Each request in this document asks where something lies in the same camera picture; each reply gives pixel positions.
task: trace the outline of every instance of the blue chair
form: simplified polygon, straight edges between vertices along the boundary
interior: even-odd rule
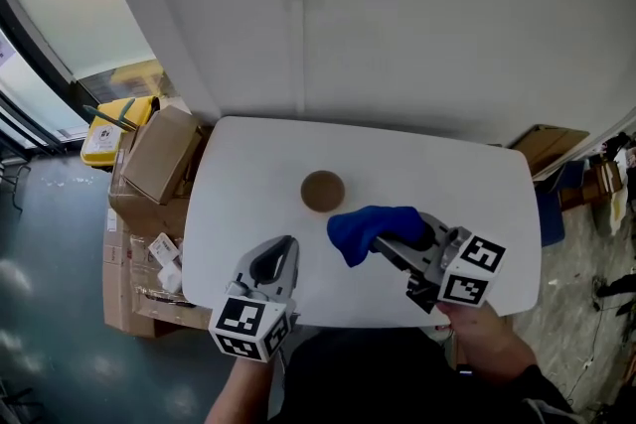
[[[558,192],[562,189],[580,188],[583,185],[584,167],[584,161],[568,161],[535,187],[542,247],[556,244],[565,238]]]

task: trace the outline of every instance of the table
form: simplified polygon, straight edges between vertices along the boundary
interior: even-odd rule
[[[508,315],[537,302],[539,213],[521,153],[399,131],[246,117],[217,123],[199,167],[183,246],[188,300],[212,307],[244,253],[291,234],[300,244],[293,294],[299,324],[447,323],[436,309],[427,315],[406,297],[407,274],[383,256],[347,267],[327,237],[329,215],[300,199],[303,179],[316,170],[331,170],[345,183],[346,197],[334,213],[414,206],[449,226],[487,232],[509,249],[491,304]]]

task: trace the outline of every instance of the black shirt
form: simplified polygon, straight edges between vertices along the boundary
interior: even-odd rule
[[[571,422],[571,408],[537,366],[504,387],[455,372],[419,329],[333,330],[301,345],[270,422]]]

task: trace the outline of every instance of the black sleeve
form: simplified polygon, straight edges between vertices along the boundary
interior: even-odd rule
[[[508,383],[504,391],[511,400],[535,399],[566,413],[573,413],[558,389],[548,381],[537,365],[528,367],[518,378]]]

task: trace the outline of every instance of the person's right hand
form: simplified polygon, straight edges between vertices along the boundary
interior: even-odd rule
[[[450,320],[468,363],[479,376],[505,383],[537,363],[532,349],[504,324],[490,304],[472,308],[439,302],[437,309]]]

